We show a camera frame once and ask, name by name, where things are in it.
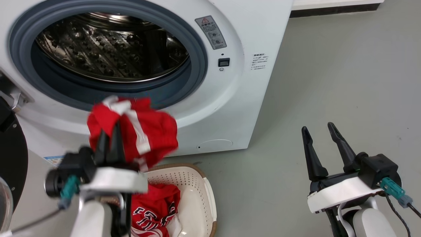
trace gray warning sticker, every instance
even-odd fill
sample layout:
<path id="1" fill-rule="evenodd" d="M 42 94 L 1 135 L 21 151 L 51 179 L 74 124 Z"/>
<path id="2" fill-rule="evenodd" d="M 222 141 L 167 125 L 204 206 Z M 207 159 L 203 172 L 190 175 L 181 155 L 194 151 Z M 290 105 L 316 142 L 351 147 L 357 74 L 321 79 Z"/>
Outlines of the gray warning sticker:
<path id="1" fill-rule="evenodd" d="M 251 70 L 265 69 L 269 56 L 266 54 L 253 54 L 251 59 Z"/>
<path id="2" fill-rule="evenodd" d="M 195 21 L 205 33 L 213 49 L 226 47 L 225 39 L 212 16 L 197 18 Z"/>

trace black cable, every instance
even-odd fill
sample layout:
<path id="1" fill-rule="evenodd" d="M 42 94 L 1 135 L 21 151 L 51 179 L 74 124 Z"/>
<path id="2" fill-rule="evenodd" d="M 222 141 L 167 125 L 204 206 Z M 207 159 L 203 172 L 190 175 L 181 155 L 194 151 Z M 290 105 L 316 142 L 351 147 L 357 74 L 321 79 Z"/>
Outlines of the black cable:
<path id="1" fill-rule="evenodd" d="M 409 227 L 408 227 L 408 225 L 406 224 L 406 222 L 403 220 L 403 218 L 402 218 L 402 216 L 400 216 L 399 215 L 399 213 L 396 211 L 396 209 L 394 208 L 394 206 L 393 206 L 393 204 L 392 204 L 392 202 L 390 201 L 390 198 L 389 198 L 389 195 L 388 194 L 386 194 L 386 199 L 387 199 L 387 202 L 389 203 L 389 206 L 390 206 L 390 208 L 392 209 L 392 211 L 393 211 L 393 213 L 395 213 L 395 215 L 399 218 L 399 220 L 403 223 L 403 225 L 405 226 L 405 228 L 406 228 L 406 231 L 408 232 L 408 237 L 411 237 L 411 232 L 409 231 Z"/>
<path id="2" fill-rule="evenodd" d="M 415 212 L 415 214 L 417 214 L 417 216 L 419 216 L 419 218 L 421 218 L 421 213 L 418 209 L 416 209 L 411 203 L 408 203 L 408 207 L 411 208 L 411 210 L 413 210 Z"/>
<path id="3" fill-rule="evenodd" d="M 12 230 L 12 233 L 14 234 L 14 233 L 17 233 L 17 232 L 19 232 L 19 231 L 26 230 L 26 229 L 28 229 L 28 228 L 31 228 L 31 227 L 33 227 L 33 226 L 36 226 L 36 225 L 38 225 L 39 223 L 41 223 L 41 222 L 43 222 L 43 221 L 46 221 L 46 220 L 50 219 L 51 217 L 53 217 L 53 216 L 55 216 L 55 215 L 59 214 L 59 213 L 60 213 L 60 211 L 61 211 L 61 209 L 57 209 L 57 210 L 55 210 L 55 211 L 51 212 L 50 214 L 48 214 L 48 215 L 46 215 L 46 216 L 43 216 L 43 217 L 39 218 L 39 219 L 38 219 L 38 220 L 36 220 L 36 221 L 33 221 L 33 222 L 31 222 L 31 223 L 28 223 L 28 224 L 26 224 L 26 225 L 24 225 L 24 226 L 21 226 L 21 227 L 18 227 L 18 228 L 16 228 L 16 229 Z"/>

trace black baseboard strip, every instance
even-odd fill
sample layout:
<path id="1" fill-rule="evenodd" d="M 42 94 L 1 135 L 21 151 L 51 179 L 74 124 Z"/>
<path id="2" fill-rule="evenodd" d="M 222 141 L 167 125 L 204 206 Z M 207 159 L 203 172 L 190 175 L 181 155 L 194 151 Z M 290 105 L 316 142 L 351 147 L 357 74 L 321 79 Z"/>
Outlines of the black baseboard strip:
<path id="1" fill-rule="evenodd" d="M 361 12 L 361 11 L 375 11 L 380 3 L 341 6 L 331 8 L 317 8 L 291 11 L 290 18 L 307 17 L 307 16 L 323 16 L 339 13 Z"/>

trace teal cable connector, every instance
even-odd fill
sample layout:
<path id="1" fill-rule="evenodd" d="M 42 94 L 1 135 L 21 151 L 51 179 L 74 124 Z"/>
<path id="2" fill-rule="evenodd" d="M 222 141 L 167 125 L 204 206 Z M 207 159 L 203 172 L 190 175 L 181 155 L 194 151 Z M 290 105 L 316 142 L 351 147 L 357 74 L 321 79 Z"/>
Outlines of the teal cable connector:
<path id="1" fill-rule="evenodd" d="M 413 202 L 410 196 L 405 195 L 405 190 L 403 190 L 389 177 L 383 178 L 381 180 L 380 187 L 386 192 L 386 194 L 396 198 L 399 205 L 401 205 L 403 208 L 407 208 L 408 204 L 412 204 Z"/>
<path id="2" fill-rule="evenodd" d="M 72 197 L 79 191 L 80 180 L 75 175 L 68 177 L 66 184 L 60 192 L 59 209 L 67 209 L 72 202 Z"/>

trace white baseboard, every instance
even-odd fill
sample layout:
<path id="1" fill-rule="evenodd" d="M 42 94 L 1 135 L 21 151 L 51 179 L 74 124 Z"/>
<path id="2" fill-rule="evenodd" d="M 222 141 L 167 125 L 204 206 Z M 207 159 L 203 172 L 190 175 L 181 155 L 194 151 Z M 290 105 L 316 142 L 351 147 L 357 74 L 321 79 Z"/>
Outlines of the white baseboard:
<path id="1" fill-rule="evenodd" d="M 382 3 L 384 0 L 294 0 L 292 10 Z"/>

